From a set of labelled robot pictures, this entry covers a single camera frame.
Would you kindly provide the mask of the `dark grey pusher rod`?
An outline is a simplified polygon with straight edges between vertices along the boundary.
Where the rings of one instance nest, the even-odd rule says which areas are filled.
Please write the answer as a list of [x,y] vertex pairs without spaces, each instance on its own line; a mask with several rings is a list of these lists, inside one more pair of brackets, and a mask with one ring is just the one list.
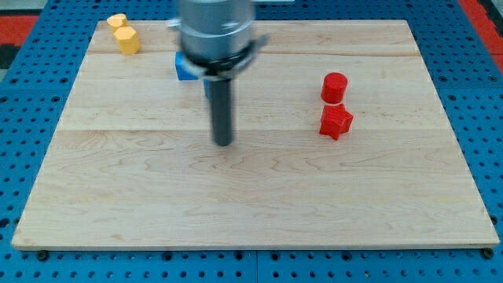
[[233,140],[232,81],[230,79],[207,82],[213,141],[228,146]]

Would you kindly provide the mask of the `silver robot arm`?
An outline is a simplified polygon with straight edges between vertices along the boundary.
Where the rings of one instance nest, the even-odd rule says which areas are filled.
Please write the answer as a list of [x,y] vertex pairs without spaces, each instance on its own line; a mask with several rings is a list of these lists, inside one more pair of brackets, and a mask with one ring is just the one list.
[[255,30],[249,0],[177,0],[168,26],[178,31],[186,70],[206,82],[213,142],[233,141],[233,80],[269,39]]

